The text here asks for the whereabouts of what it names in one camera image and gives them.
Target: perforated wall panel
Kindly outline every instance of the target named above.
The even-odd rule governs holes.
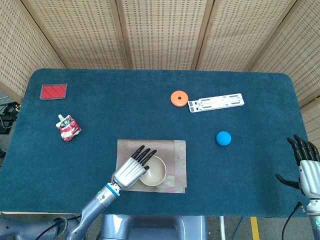
[[[320,89],[320,0],[303,0],[253,71],[288,74],[299,102]]]
[[[206,0],[121,0],[135,69],[190,70]]]
[[[216,0],[197,69],[243,71],[290,0]]]
[[[302,111],[305,130],[308,140],[320,150],[320,101],[312,103],[312,107]]]
[[[21,102],[30,76],[39,68],[64,68],[64,65],[16,1],[0,1],[2,88]]]
[[[23,2],[68,68],[125,68],[108,0]]]

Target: blue felt surface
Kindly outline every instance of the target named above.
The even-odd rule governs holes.
[[[67,96],[40,100],[42,84]],[[190,113],[170,102],[241,93],[244,106]],[[82,132],[64,142],[58,114]],[[218,132],[232,135],[228,146]],[[117,139],[185,140],[185,194],[121,192],[109,214],[286,217],[306,199],[275,173],[298,179],[286,138],[306,138],[290,78],[280,73],[40,69],[28,84],[0,172],[0,211],[79,213],[109,180]]]

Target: floor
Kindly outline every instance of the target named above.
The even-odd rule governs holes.
[[[0,92],[0,98],[4,97],[2,92]],[[13,102],[10,98],[0,99],[0,105],[4,103]],[[9,143],[11,141],[12,133],[14,132],[14,126],[12,127],[11,133],[9,135],[0,135],[0,148],[7,150]],[[3,159],[0,158],[0,170],[3,165]],[[292,201],[292,208],[295,205],[295,201]],[[39,221],[51,221],[55,219],[58,215],[52,214],[28,214],[28,215],[10,215],[10,217],[15,218],[20,221],[25,222],[39,222]],[[226,239],[232,240],[234,232],[237,228],[237,225],[241,217],[230,216],[225,217],[225,233]],[[276,240],[281,239],[281,232],[283,225],[285,224],[285,218],[266,218],[259,217],[258,222],[258,231],[259,237],[261,240]],[[90,226],[87,231],[87,239],[95,240],[101,229],[102,217],[98,217],[96,221]],[[220,224],[219,218],[216,216],[207,217],[207,230],[208,230],[208,240],[219,240],[220,239]],[[236,238],[237,240],[252,240],[252,228],[250,217],[245,217],[239,227]],[[296,217],[292,218],[286,227],[284,234],[285,240],[313,240],[312,229],[307,217]]]

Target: cable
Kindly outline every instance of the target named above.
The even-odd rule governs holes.
[[[67,218],[67,220],[73,220],[73,219],[78,219],[80,218],[81,215],[79,216],[74,216],[74,217],[71,217],[71,218]],[[48,227],[46,230],[44,230],[35,240],[39,240],[39,238],[42,237],[43,234],[45,234],[46,232],[48,232],[50,229],[53,229],[55,226],[63,223],[64,221],[63,220],[60,220],[60,221],[57,221],[55,224],[53,224],[52,226]]]
[[[238,232],[238,230],[239,230],[240,224],[241,224],[241,222],[242,222],[243,219],[244,219],[244,217],[242,216],[241,219],[240,219],[240,221],[239,221],[239,223],[238,223],[238,226],[237,226],[236,229],[235,229],[235,232],[234,232],[234,234],[233,234],[232,240],[235,240],[235,239],[236,239],[237,232]]]
[[[4,126],[4,122],[2,121],[2,117],[0,117],[0,121],[1,121],[2,127],[3,127],[4,129],[12,128],[12,126],[7,126],[7,127]]]
[[[288,219],[285,221],[285,224],[284,224],[284,226],[283,226],[283,228],[282,228],[282,234],[281,234],[281,239],[282,239],[282,240],[284,240],[285,229],[286,229],[286,226],[287,226],[289,220],[291,219],[291,217],[293,216],[293,214],[295,214],[295,212],[296,212],[301,206],[303,206],[303,204],[302,204],[300,201],[298,201],[298,203],[295,205],[292,213],[289,215]]]

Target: blue ball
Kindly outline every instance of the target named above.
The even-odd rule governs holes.
[[[227,131],[221,131],[216,135],[215,139],[221,146],[227,146],[231,142],[231,135]]]

